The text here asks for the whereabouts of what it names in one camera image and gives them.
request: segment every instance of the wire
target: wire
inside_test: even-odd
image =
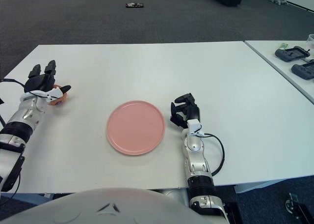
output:
[[[0,80],[0,83],[2,83],[2,82],[17,83],[17,84],[21,85],[26,90],[26,93],[29,92],[30,94],[32,94],[34,96],[37,96],[37,97],[40,97],[40,98],[48,98],[47,96],[41,96],[41,95],[34,94],[30,90],[28,90],[24,84],[20,83],[19,81],[15,80],[15,79],[3,78],[3,79]]]
[[[197,129],[194,133],[197,133],[198,131],[200,131],[202,129],[202,125],[199,129]]]
[[[19,183],[18,183],[18,186],[17,186],[17,188],[16,188],[14,194],[13,194],[9,199],[7,199],[5,202],[3,202],[2,204],[0,204],[0,207],[4,206],[6,203],[8,203],[8,201],[10,201],[10,200],[14,197],[14,195],[16,194],[16,192],[18,191],[18,189],[19,189],[19,187],[20,187],[20,183],[21,183],[21,173],[19,173]]]
[[[5,126],[5,121],[4,121],[4,119],[1,117],[1,115],[0,115],[0,122],[1,122],[2,126],[4,127],[4,126]]]
[[[215,176],[217,173],[220,172],[220,170],[222,169],[222,166],[224,165],[224,162],[225,162],[225,148],[224,148],[222,142],[220,141],[220,139],[217,136],[215,136],[213,134],[209,134],[209,133],[204,133],[204,135],[206,135],[206,136],[199,136],[199,135],[196,135],[196,136],[197,137],[201,137],[201,138],[214,137],[214,138],[216,138],[219,141],[220,146],[221,146],[221,150],[222,150],[221,162],[219,164],[219,167],[214,172],[211,173],[212,176]]]

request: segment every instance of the robotic hand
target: robotic hand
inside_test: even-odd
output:
[[[20,97],[19,109],[0,131],[0,191],[12,189],[20,175],[25,158],[22,156],[26,143],[44,115],[47,103],[57,100],[71,86],[53,87],[55,61],[49,62],[44,74],[40,75],[37,64],[29,73],[25,85],[13,79],[2,79],[2,82],[16,82],[24,87]]]
[[[175,100],[175,103],[183,103],[178,106],[171,103],[170,120],[177,126],[184,128],[181,137],[184,140],[184,169],[189,186],[190,208],[202,215],[223,216],[226,222],[229,223],[224,205],[221,199],[216,196],[212,174],[208,162],[204,157],[204,143],[202,138],[217,137],[212,134],[204,134],[201,131],[200,109],[195,104],[195,99],[191,93],[180,96]],[[186,119],[179,115],[178,112],[182,112]]]

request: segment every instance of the white table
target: white table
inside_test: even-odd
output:
[[[215,185],[314,174],[314,105],[243,42],[40,45],[7,77],[25,82],[35,64],[51,59],[56,83],[72,89],[62,106],[48,108],[27,144],[20,193],[186,187],[181,129],[169,117],[170,102],[188,92],[204,130],[225,146]],[[6,121],[22,92],[0,84]],[[117,152],[105,136],[111,112],[130,100],[151,102],[166,121],[162,143],[141,156]],[[214,170],[221,151],[210,141],[205,156]]]
[[[306,62],[303,60],[284,62],[275,56],[275,51],[282,43],[288,44],[287,49],[300,46],[308,50],[306,41],[245,41],[245,43],[314,103],[314,79],[304,80],[291,71],[294,64],[305,64]],[[310,50],[310,54],[314,58],[314,50]]]

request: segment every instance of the round plate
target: round plate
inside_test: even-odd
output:
[[[118,151],[140,155],[152,151],[162,140],[165,121],[161,112],[145,101],[120,105],[110,115],[107,138]]]

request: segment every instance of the game controller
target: game controller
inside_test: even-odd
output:
[[[303,48],[299,46],[295,46],[294,48],[291,49],[278,49],[275,52],[275,56],[277,56],[279,59],[285,61],[285,62],[290,62],[296,59],[304,59],[310,56],[309,50],[306,51]]]
[[[305,80],[312,79],[314,78],[314,61],[303,65],[295,64],[291,68],[291,71]]]

